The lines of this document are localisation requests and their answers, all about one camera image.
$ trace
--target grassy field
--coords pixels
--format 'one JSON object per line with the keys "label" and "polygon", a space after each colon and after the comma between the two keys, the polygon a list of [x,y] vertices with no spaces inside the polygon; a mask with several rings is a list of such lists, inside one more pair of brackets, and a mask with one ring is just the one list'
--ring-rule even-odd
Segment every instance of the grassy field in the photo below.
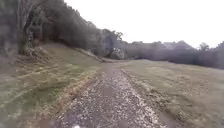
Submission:
{"label": "grassy field", "polygon": [[148,60],[123,68],[175,120],[193,128],[224,127],[224,70]]}
{"label": "grassy field", "polygon": [[0,74],[0,127],[32,127],[39,116],[63,111],[99,69],[98,61],[59,44],[39,50],[36,61],[20,58]]}

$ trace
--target overcast sky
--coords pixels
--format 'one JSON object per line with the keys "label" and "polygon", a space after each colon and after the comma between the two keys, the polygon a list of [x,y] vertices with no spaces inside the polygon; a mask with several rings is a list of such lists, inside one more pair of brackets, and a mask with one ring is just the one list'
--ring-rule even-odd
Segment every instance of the overcast sky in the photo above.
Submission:
{"label": "overcast sky", "polygon": [[224,0],[65,0],[98,28],[128,42],[179,41],[215,47],[224,41]]}

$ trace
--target distant trees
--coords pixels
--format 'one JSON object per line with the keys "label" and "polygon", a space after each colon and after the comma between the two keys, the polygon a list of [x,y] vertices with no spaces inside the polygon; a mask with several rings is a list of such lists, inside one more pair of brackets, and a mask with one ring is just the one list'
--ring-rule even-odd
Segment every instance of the distant trees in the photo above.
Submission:
{"label": "distant trees", "polygon": [[224,68],[224,42],[213,49],[209,48],[206,43],[202,43],[198,50],[184,41],[177,43],[133,42],[126,44],[126,50],[130,59],[149,59]]}

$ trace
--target wooded hill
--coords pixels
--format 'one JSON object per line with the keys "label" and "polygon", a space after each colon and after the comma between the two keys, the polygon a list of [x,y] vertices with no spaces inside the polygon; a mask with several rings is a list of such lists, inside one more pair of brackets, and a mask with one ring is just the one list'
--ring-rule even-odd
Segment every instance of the wooded hill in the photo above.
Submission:
{"label": "wooded hill", "polygon": [[224,68],[224,43],[213,49],[202,43],[200,49],[195,49],[184,41],[127,43],[122,35],[98,29],[63,0],[0,1],[1,58],[11,59],[16,53],[33,56],[36,46],[53,41],[113,59],[150,59]]}

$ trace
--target dirt path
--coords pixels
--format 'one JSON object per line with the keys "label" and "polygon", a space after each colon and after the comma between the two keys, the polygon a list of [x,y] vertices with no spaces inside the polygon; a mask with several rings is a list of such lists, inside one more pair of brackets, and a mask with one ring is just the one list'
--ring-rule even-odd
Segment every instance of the dirt path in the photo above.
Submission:
{"label": "dirt path", "polygon": [[115,67],[107,68],[78,96],[52,128],[165,128],[157,115]]}

